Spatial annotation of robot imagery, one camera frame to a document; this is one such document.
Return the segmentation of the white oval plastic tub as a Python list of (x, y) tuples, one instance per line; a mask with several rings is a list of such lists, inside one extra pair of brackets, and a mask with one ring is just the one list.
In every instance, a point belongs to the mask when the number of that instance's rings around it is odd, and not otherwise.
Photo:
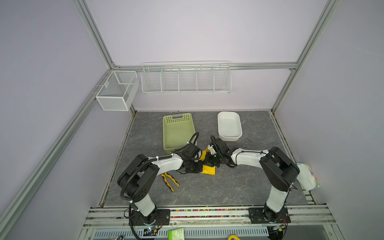
[(223, 141), (238, 141), (243, 135), (240, 115), (236, 112), (219, 112), (218, 133)]

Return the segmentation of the green white small box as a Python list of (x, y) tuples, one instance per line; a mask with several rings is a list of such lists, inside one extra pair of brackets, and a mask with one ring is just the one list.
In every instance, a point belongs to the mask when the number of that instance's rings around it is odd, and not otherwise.
[(168, 231), (168, 240), (185, 240), (184, 228)]

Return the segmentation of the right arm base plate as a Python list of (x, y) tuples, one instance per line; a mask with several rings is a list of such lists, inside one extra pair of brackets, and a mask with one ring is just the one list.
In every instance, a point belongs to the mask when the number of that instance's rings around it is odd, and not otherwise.
[(288, 224), (291, 218), (288, 208), (283, 207), (278, 213), (270, 210), (267, 206), (249, 208), (249, 219), (252, 224)]

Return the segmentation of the green perforated plastic basket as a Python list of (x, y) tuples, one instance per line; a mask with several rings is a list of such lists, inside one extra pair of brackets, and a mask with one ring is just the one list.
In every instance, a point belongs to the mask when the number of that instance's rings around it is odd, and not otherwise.
[(194, 133), (191, 113), (163, 117), (163, 146), (167, 154), (185, 146)]

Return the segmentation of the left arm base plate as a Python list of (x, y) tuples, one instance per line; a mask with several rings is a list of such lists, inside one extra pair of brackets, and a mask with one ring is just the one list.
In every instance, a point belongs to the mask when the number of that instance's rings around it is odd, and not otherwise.
[(148, 216), (144, 216), (139, 211), (132, 210), (128, 218), (132, 220), (133, 226), (167, 226), (170, 223), (170, 215), (170, 209), (154, 209)]

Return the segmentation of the aluminium frame rail base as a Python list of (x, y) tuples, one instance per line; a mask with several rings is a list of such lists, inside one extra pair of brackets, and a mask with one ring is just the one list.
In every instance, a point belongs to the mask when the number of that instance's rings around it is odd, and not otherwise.
[(319, 227), (327, 240), (344, 239), (336, 220), (326, 205), (288, 206), (291, 223), (252, 224), (249, 208), (240, 207), (165, 207), (170, 209), (167, 226), (133, 226), (128, 209), (91, 209), (81, 230), (80, 240), (166, 240), (168, 231), (184, 228), (185, 239), (226, 239), (235, 235), (241, 239), (278, 234), (287, 238), (299, 226)]

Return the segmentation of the yellow paper napkin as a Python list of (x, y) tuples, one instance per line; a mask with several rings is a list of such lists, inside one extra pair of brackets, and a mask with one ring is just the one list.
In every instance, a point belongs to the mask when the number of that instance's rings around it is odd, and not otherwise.
[[(210, 153), (210, 152), (211, 151), (208, 148), (206, 148), (203, 151), (202, 156), (200, 157), (200, 161), (203, 162), (206, 159), (207, 153)], [(203, 164), (202, 174), (215, 175), (216, 174), (216, 167), (209, 167), (209, 166)]]

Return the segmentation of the yellow tape measure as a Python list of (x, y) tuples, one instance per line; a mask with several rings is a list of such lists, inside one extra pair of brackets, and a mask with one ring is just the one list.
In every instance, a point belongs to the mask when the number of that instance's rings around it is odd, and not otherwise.
[(235, 235), (231, 235), (228, 237), (228, 240), (240, 240), (240, 238)]

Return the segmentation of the small white mesh basket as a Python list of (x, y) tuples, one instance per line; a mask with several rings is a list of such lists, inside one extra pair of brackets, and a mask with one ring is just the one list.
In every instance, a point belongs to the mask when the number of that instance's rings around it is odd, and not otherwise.
[(96, 99), (104, 111), (130, 111), (139, 86), (136, 71), (111, 71)]

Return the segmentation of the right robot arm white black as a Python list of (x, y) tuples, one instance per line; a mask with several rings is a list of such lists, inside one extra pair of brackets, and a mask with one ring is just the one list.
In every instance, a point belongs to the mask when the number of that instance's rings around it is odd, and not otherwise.
[(286, 201), (294, 182), (300, 174), (299, 167), (280, 148), (272, 147), (267, 151), (251, 151), (241, 148), (229, 148), (227, 144), (211, 135), (210, 151), (204, 160), (209, 167), (226, 165), (230, 168), (251, 166), (260, 168), (267, 176), (271, 189), (262, 210), (262, 220), (268, 223), (291, 220)]

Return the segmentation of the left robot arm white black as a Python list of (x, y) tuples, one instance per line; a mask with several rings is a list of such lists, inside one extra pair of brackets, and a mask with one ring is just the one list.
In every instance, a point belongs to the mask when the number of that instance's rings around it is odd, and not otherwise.
[(203, 151), (196, 145), (198, 137), (199, 133), (194, 133), (185, 146), (166, 156), (149, 158), (139, 154), (119, 176), (117, 184), (121, 188), (120, 198), (129, 202), (135, 213), (133, 218), (140, 224), (153, 224), (161, 216), (149, 194), (157, 176), (169, 171), (177, 171), (182, 175), (203, 171), (203, 161), (200, 160)]

